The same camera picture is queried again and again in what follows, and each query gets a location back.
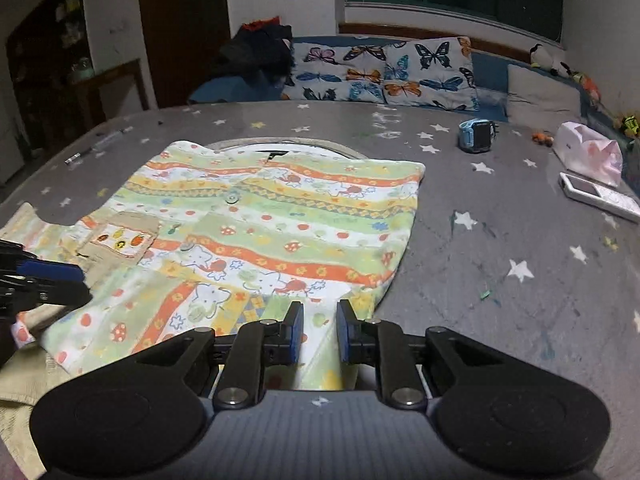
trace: wooden door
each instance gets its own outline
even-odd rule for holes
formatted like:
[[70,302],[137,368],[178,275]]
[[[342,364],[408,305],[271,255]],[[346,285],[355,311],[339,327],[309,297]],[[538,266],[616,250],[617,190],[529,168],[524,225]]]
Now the wooden door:
[[140,14],[158,107],[183,105],[230,37],[226,0],[140,0]]

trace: beige cushion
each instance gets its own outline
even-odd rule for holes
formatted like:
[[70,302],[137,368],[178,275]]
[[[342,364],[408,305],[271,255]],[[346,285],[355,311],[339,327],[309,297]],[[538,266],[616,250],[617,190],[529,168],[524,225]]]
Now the beige cushion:
[[510,124],[556,133],[560,124],[580,123],[580,92],[528,68],[509,65]]

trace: table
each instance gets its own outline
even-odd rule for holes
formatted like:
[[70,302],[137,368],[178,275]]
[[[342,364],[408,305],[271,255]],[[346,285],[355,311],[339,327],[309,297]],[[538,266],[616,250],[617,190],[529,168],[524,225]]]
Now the table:
[[[28,201],[43,220],[73,224],[175,140],[208,145],[303,136],[332,140],[374,158],[422,162],[426,173],[409,247],[377,315],[407,333],[447,326],[590,387],[612,417],[597,471],[607,479],[635,478],[640,474],[640,319],[638,326],[634,323],[634,311],[640,310],[638,226],[569,200],[557,183],[560,161],[549,148],[535,145],[526,129],[500,124],[491,152],[463,153],[456,133],[467,118],[440,110],[334,102],[150,110],[102,124],[63,150],[0,206],[0,221]],[[128,127],[101,156],[90,155],[73,170],[64,165],[96,142],[98,133]],[[472,163],[484,166],[474,171]],[[470,230],[456,223],[465,221],[460,215],[466,212]],[[617,250],[605,245],[605,237],[615,240]],[[578,247],[584,262],[571,250]],[[516,272],[526,262],[534,277],[523,275],[520,282],[508,276],[510,260]],[[486,291],[490,295],[482,300]]]
[[102,108],[100,88],[116,79],[127,76],[133,76],[142,109],[149,110],[149,102],[146,98],[145,83],[142,80],[139,59],[114,66],[91,78],[81,79],[72,83],[71,86],[76,92],[87,131],[107,120],[107,117],[104,115],[104,109]]

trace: dark wooden cabinet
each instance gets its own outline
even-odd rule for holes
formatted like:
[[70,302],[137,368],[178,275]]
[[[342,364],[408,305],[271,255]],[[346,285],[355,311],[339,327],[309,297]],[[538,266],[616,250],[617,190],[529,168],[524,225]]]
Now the dark wooden cabinet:
[[43,148],[49,155],[85,133],[70,74],[83,57],[91,56],[82,0],[68,1],[44,0],[6,42],[31,149]]

